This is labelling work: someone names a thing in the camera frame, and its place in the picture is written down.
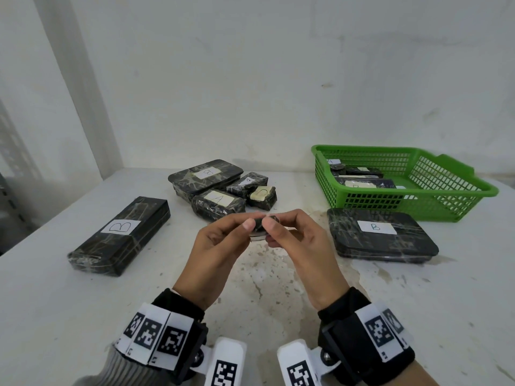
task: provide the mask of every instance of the wall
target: wall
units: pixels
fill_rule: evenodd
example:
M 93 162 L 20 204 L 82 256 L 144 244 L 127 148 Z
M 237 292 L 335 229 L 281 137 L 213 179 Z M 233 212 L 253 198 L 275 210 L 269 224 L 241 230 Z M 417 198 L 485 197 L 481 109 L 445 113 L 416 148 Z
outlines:
M 0 0 L 0 172 L 40 225 L 101 182 L 32 0 Z
M 71 1 L 127 167 L 337 143 L 515 172 L 513 0 Z

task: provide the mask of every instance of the table surface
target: table surface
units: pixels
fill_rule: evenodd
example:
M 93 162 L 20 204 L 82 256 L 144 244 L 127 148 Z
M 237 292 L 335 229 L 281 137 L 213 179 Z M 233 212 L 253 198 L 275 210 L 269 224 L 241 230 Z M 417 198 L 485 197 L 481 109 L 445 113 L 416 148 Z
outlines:
M 98 373 L 141 303 L 173 285 L 206 225 L 175 195 L 173 172 L 122 169 L 0 257 L 2 385 L 70 385 Z M 272 212 L 302 208 L 327 227 L 313 173 L 264 174 L 278 191 Z M 442 386 L 515 383 L 515 190 L 493 183 L 499 196 L 459 223 L 421 222 L 440 248 L 426 265 L 337 257 L 351 285 L 403 320 L 419 362 Z M 171 219 L 123 276 L 73 270 L 67 253 L 140 195 L 167 199 Z M 287 254 L 264 241 L 238 259 L 205 321 L 208 343 L 226 336 L 248 344 L 248 386 L 283 384 L 277 348 L 298 338 L 315 347 L 319 324 Z

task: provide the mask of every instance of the basket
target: basket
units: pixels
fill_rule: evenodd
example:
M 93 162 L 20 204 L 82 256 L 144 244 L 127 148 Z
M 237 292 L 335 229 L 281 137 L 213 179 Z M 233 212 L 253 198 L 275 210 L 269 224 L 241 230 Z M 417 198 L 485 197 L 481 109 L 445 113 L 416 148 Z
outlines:
M 423 149 L 314 145 L 315 175 L 331 207 L 392 210 L 421 221 L 458 222 L 482 198 L 499 190 L 474 175 L 474 168 Z M 379 168 L 405 189 L 356 188 L 339 184 L 327 159 L 349 166 Z

